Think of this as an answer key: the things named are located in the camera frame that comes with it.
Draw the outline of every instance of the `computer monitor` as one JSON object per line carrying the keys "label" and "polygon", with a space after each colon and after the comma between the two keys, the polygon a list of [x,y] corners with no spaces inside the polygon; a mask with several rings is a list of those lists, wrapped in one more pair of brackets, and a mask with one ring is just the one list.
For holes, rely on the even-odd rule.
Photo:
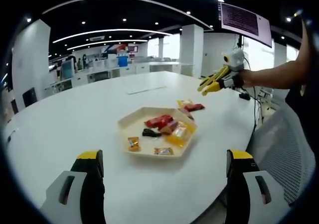
{"label": "computer monitor", "polygon": [[220,3],[221,28],[250,37],[272,47],[269,21],[251,11]]}
{"label": "computer monitor", "polygon": [[73,59],[62,62],[61,64],[61,79],[69,79],[74,76],[74,62]]}

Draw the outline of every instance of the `blue container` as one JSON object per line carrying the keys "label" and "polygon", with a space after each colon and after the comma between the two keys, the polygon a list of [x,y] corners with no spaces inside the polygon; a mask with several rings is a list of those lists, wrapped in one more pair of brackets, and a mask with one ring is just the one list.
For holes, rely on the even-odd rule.
{"label": "blue container", "polygon": [[128,56],[120,56],[119,58],[119,67],[128,66]]}

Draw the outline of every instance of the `robotic hand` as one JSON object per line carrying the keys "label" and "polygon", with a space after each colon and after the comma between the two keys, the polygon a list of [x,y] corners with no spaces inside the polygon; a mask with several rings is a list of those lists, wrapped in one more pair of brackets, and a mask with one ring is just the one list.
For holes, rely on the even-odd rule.
{"label": "robotic hand", "polygon": [[244,81],[238,73],[244,70],[244,59],[244,52],[240,48],[224,54],[226,64],[216,74],[204,78],[197,90],[206,96],[208,92],[220,91],[223,88],[242,87]]}

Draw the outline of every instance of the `chair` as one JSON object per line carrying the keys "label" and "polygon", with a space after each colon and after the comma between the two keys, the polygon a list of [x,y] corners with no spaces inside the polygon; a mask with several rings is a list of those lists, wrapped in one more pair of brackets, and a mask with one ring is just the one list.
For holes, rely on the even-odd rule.
{"label": "chair", "polygon": [[297,114],[286,104],[256,130],[247,148],[261,170],[284,188],[291,205],[307,186],[315,170],[315,156]]}

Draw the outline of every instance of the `plate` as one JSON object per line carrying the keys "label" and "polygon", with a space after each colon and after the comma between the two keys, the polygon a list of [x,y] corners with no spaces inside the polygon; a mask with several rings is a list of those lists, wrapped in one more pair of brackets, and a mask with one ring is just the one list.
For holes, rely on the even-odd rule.
{"label": "plate", "polygon": [[[177,145],[168,143],[165,141],[166,135],[162,135],[161,137],[144,137],[142,136],[142,132],[145,128],[147,128],[144,124],[145,121],[156,118],[158,116],[168,114],[173,117],[173,119],[178,121],[183,121],[188,125],[191,125],[195,132],[197,129],[197,125],[194,121],[188,118],[185,114],[183,114],[178,109],[167,109],[167,108],[153,108],[153,107],[143,107],[139,110],[125,116],[121,120],[118,121],[120,135],[122,138],[122,150],[125,153],[129,153],[131,155],[136,156],[146,156],[153,158],[179,158],[181,157],[186,149],[189,147],[191,140],[194,137],[195,132],[191,134],[188,141],[185,143],[183,147],[179,147]],[[139,138],[139,146],[141,148],[138,152],[130,152],[129,147],[130,143],[128,141],[129,137],[138,137]],[[156,155],[154,154],[154,148],[172,148],[174,155]]]}

